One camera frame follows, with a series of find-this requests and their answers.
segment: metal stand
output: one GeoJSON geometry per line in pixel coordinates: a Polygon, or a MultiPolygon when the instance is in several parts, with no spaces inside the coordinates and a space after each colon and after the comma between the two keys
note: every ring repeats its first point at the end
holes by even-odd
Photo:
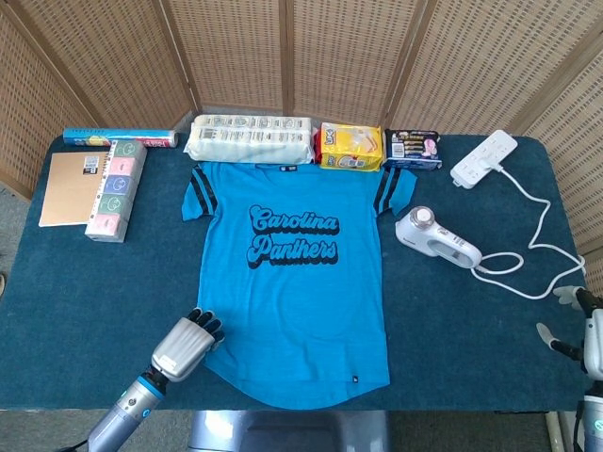
{"type": "Polygon", "coordinates": [[[249,452],[390,452],[387,412],[195,412],[188,452],[241,452],[242,445],[249,452]]]}

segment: robot finger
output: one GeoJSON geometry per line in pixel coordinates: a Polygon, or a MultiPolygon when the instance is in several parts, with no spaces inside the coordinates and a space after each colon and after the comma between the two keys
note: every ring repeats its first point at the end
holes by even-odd
{"type": "Polygon", "coordinates": [[[207,311],[206,313],[201,314],[195,323],[203,328],[207,322],[211,321],[212,318],[214,318],[214,313],[207,311]]]}
{"type": "Polygon", "coordinates": [[[191,322],[194,322],[199,318],[202,313],[203,311],[201,310],[201,308],[195,308],[190,312],[189,315],[187,315],[187,319],[191,322]]]}
{"type": "Polygon", "coordinates": [[[218,331],[221,326],[222,326],[222,322],[220,322],[217,318],[214,318],[211,322],[207,323],[204,326],[204,329],[208,333],[212,334],[212,333],[218,331]]]}
{"type": "Polygon", "coordinates": [[[214,344],[211,346],[211,351],[214,351],[224,341],[224,331],[216,331],[212,334],[212,336],[214,336],[214,339],[216,340],[216,342],[214,342],[214,344]]]}

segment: blue t-shirt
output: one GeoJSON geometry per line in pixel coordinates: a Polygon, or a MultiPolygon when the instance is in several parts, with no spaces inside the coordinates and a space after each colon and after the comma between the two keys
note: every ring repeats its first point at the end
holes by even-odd
{"type": "Polygon", "coordinates": [[[389,384],[376,217],[415,176],[203,162],[184,220],[212,216],[198,305],[226,340],[205,365],[275,407],[329,407],[389,384]]]}

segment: floor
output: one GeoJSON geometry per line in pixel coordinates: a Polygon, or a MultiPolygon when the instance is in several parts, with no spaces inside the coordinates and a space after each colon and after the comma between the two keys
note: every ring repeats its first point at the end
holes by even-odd
{"type": "MultiPolygon", "coordinates": [[[[27,208],[0,187],[0,271],[8,274],[8,284],[27,208]]],[[[103,413],[0,411],[0,452],[52,452],[79,443],[103,413]]],[[[122,451],[183,451],[191,417],[191,412],[154,412],[122,451]]],[[[550,450],[545,417],[538,413],[393,412],[390,421],[396,452],[550,450]]]]}

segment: black stripe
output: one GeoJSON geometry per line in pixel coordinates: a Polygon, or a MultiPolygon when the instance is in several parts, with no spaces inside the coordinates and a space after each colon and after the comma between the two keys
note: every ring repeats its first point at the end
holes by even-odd
{"type": "Polygon", "coordinates": [[[398,184],[399,174],[402,172],[400,168],[396,168],[394,170],[394,177],[392,178],[392,183],[389,185],[389,190],[387,190],[387,196],[385,196],[385,201],[383,202],[383,210],[389,209],[389,200],[392,199],[392,195],[394,194],[394,190],[396,189],[396,185],[398,184]]]}
{"type": "Polygon", "coordinates": [[[195,168],[195,171],[197,171],[197,174],[199,174],[199,177],[201,177],[201,180],[204,181],[205,192],[207,193],[207,196],[209,197],[209,201],[211,202],[211,206],[214,209],[214,212],[216,212],[216,208],[218,207],[218,200],[216,200],[216,195],[214,194],[214,190],[212,190],[211,185],[209,184],[209,179],[207,179],[207,176],[201,170],[201,168],[195,168]]]}
{"type": "Polygon", "coordinates": [[[385,186],[387,185],[387,179],[389,178],[389,167],[385,169],[383,172],[383,177],[381,178],[381,183],[379,184],[379,189],[377,190],[377,194],[375,195],[375,202],[373,203],[373,207],[375,208],[375,212],[379,214],[379,201],[381,200],[381,196],[383,196],[383,191],[385,190],[385,186]]]}
{"type": "Polygon", "coordinates": [[[190,176],[190,184],[192,185],[193,189],[195,190],[195,194],[197,195],[197,200],[199,201],[199,205],[201,206],[201,213],[204,215],[209,214],[209,208],[207,207],[207,202],[205,202],[204,194],[201,191],[201,187],[199,186],[199,183],[197,182],[197,178],[195,177],[194,174],[192,176],[190,176]]]}

